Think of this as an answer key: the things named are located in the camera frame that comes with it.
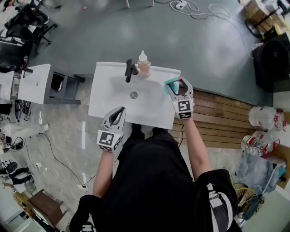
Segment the soap bottle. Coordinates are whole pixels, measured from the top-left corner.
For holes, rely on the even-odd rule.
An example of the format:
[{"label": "soap bottle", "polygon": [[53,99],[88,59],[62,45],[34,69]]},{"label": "soap bottle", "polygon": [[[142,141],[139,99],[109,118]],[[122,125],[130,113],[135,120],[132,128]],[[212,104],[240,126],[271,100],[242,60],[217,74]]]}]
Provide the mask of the soap bottle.
[{"label": "soap bottle", "polygon": [[139,72],[140,75],[144,77],[149,77],[151,62],[147,60],[147,56],[145,55],[144,51],[141,52],[141,55],[139,56],[139,60],[137,64],[140,69],[140,72]]}]

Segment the black shirt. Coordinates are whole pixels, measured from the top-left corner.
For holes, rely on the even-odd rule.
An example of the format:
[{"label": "black shirt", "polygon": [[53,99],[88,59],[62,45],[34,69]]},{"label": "black shirt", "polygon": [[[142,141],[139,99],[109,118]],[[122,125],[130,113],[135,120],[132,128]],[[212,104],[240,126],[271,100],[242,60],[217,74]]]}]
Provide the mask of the black shirt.
[{"label": "black shirt", "polygon": [[80,199],[70,223],[71,232],[82,229],[89,213],[97,231],[213,231],[208,184],[228,197],[233,215],[237,210],[228,171],[209,171],[193,182],[177,146],[145,140],[120,156],[118,170],[104,196]]}]

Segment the sponge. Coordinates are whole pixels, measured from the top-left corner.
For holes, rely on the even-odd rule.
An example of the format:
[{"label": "sponge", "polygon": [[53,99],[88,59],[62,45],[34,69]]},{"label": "sponge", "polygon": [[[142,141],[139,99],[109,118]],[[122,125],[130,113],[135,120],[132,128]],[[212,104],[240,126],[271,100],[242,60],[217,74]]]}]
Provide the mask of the sponge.
[{"label": "sponge", "polygon": [[168,89],[167,89],[167,84],[170,83],[170,85],[171,85],[172,89],[174,90],[174,92],[177,93],[177,91],[178,91],[178,82],[177,81],[178,80],[179,80],[179,77],[172,78],[172,79],[170,79],[168,81],[165,81],[164,82],[164,92],[169,95],[169,92],[168,92]]}]

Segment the sink basin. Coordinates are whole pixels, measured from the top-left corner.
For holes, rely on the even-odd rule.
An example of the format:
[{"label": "sink basin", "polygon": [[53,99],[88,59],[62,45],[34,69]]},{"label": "sink basin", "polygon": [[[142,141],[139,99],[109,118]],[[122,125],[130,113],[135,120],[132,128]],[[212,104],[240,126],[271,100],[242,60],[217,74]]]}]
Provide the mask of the sink basin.
[{"label": "sink basin", "polygon": [[164,82],[179,77],[180,71],[151,66],[150,77],[132,75],[127,83],[125,70],[126,63],[97,62],[88,114],[104,117],[124,106],[126,122],[172,129],[175,110],[164,91]]}]

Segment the faucet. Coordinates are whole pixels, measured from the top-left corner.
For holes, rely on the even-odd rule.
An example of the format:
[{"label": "faucet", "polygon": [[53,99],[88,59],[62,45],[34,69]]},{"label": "faucet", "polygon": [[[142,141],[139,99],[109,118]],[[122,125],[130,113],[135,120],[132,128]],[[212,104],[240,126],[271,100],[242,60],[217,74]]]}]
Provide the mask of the faucet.
[{"label": "faucet", "polygon": [[131,81],[131,76],[138,74],[138,69],[136,68],[136,65],[134,64],[134,61],[132,59],[127,60],[126,62],[127,68],[125,71],[126,76],[126,82],[129,83]]}]

